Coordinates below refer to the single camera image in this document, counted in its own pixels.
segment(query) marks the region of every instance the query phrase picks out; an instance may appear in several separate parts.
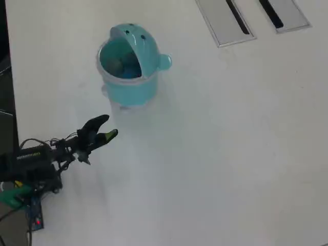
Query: cable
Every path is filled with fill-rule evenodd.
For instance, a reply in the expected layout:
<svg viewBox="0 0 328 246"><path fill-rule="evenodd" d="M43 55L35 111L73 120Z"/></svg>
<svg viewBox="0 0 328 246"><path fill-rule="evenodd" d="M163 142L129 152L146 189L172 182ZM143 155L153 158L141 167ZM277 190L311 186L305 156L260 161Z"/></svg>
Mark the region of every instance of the cable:
<svg viewBox="0 0 328 246"><path fill-rule="evenodd" d="M28 139L25 139L19 146L20 149L23 148L24 144L27 142L27 141L36 141L36 142L39 142L40 144L43 144L45 146L49 146L46 142L44 141L41 141L39 139L36 139L36 138L28 138Z"/></svg>
<svg viewBox="0 0 328 246"><path fill-rule="evenodd" d="M20 210L23 206L24 206L24 205L20 205L18 208L15 208L15 209L13 209L13 210L10 210L7 214L3 215L3 216L0 218L0 222L1 222L2 220L4 220L5 218L7 218L8 216L10 216L10 215L16 213L16 212L17 212L18 210ZM3 238L2 238L2 236L0 236L0 242L1 242L1 244L2 244L3 246L6 246L6 244L5 244L5 242L4 242Z"/></svg>
<svg viewBox="0 0 328 246"><path fill-rule="evenodd" d="M29 246L32 246L32 216L29 220Z"/></svg>
<svg viewBox="0 0 328 246"><path fill-rule="evenodd" d="M2 246L6 246L4 240L2 239L2 236L0 236L0 242L1 242Z"/></svg>
<svg viewBox="0 0 328 246"><path fill-rule="evenodd" d="M3 220L4 220L5 218L7 218L8 216L10 216L10 215L16 213L16 212L17 212L18 210L20 210L23 206L24 206L24 204L23 204L23 205L20 205L19 207L15 208L15 209L13 209L13 210L10 210L7 214L5 214L4 216L2 216L2 217L0 218L0 222L3 221Z"/></svg>
<svg viewBox="0 0 328 246"><path fill-rule="evenodd" d="M71 133L70 135L68 135L68 136L65 138L65 140L67 140L68 138L73 137L73 136L77 136L77 133L76 133L76 132Z"/></svg>

